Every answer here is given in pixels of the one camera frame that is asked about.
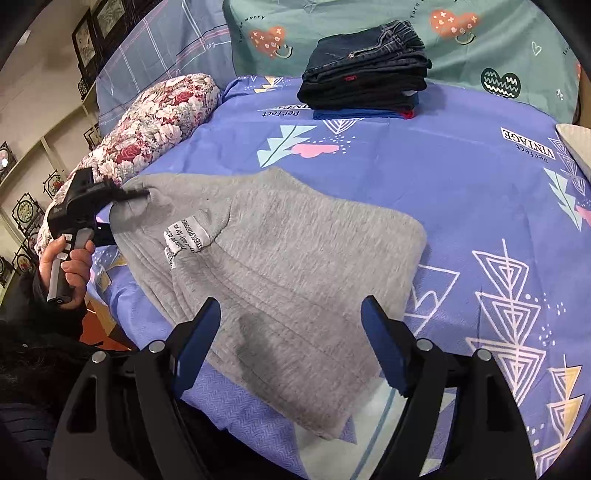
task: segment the decorative frame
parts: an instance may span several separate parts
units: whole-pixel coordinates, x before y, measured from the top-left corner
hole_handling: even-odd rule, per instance
[[[40,225],[43,220],[43,214],[45,212],[41,208],[41,205],[28,192],[23,194],[12,209],[12,218],[25,237],[28,236],[32,226]]]
[[[135,26],[128,0],[100,0],[92,12],[92,23],[105,62]]]
[[[96,38],[95,28],[92,23],[90,9],[86,11],[82,20],[72,32],[72,42],[76,57],[78,57],[78,67],[82,72],[82,78],[84,78],[87,86],[92,85],[104,62],[100,43]]]
[[[10,273],[14,271],[12,264],[4,257],[0,257],[0,285],[6,287]]]
[[[162,0],[126,0],[129,3],[134,23],[138,24]]]
[[[57,191],[63,184],[64,179],[61,177],[61,174],[57,170],[54,170],[43,182],[43,192],[47,193],[47,196],[53,200],[53,197],[56,196]]]
[[[88,143],[88,150],[91,152],[100,145],[102,142],[102,137],[100,136],[99,131],[99,124],[95,124],[92,128],[89,128],[86,132],[84,132],[84,138],[86,143]]]
[[[6,175],[12,170],[13,166],[17,164],[17,158],[4,142],[0,146],[0,181],[4,180]]]
[[[35,245],[37,244],[37,237],[39,236],[39,230],[41,229],[41,225],[31,225],[31,229],[27,233],[27,237],[23,242],[23,246],[26,247],[29,256],[35,261],[39,262],[39,257],[35,252]]]
[[[35,261],[31,258],[31,254],[25,245],[21,245],[14,254],[14,258],[12,259],[12,267],[20,275],[35,270]]]
[[[88,85],[86,84],[84,77],[82,77],[78,82],[78,91],[80,92],[80,99],[84,100],[84,98],[86,97],[86,95],[88,95],[89,92]]]

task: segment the person's hand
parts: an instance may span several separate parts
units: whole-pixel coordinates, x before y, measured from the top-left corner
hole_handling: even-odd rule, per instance
[[[49,289],[51,278],[51,265],[56,255],[64,250],[66,237],[61,236],[53,240],[43,252],[39,260],[39,277],[45,291]],[[86,284],[90,280],[90,268],[92,267],[92,254],[95,252],[95,245],[88,240],[86,248],[79,248],[70,252],[70,260],[61,263],[61,269],[66,272],[66,281],[74,288],[72,301],[61,305],[60,308],[72,310],[78,308],[84,302],[86,295]]]

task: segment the floral blanket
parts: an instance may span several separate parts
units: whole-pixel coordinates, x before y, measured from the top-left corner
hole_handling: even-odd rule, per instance
[[[163,153],[188,138],[217,107],[219,89],[209,75],[195,73],[157,83],[142,92],[115,129],[70,173],[46,211],[35,250],[52,240],[47,225],[51,207],[63,202],[79,168],[92,167],[95,181],[123,185]]]

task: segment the blue bed sheet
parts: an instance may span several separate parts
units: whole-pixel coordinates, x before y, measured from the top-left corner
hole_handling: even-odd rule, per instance
[[[591,194],[531,106],[429,84],[417,116],[315,121],[301,80],[241,77],[211,120],[143,174],[233,175],[279,166],[316,190],[405,212],[425,227],[403,320],[415,335],[464,355],[489,349],[511,387],[540,475],[589,407]],[[171,326],[121,266],[95,254],[93,286],[140,347]],[[404,401],[387,385],[340,440],[312,438],[204,365],[184,399],[220,428],[304,478],[369,478]],[[442,405],[449,422],[453,393]],[[445,446],[436,434],[425,470]]]

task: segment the red floor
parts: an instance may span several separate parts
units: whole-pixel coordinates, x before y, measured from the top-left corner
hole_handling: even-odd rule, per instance
[[[99,342],[103,342],[103,344],[100,345],[100,348],[103,350],[129,350],[126,346],[107,337],[99,319],[96,314],[92,312],[88,312],[84,317],[84,320],[82,320],[82,336],[80,337],[80,341],[88,345],[95,345]]]

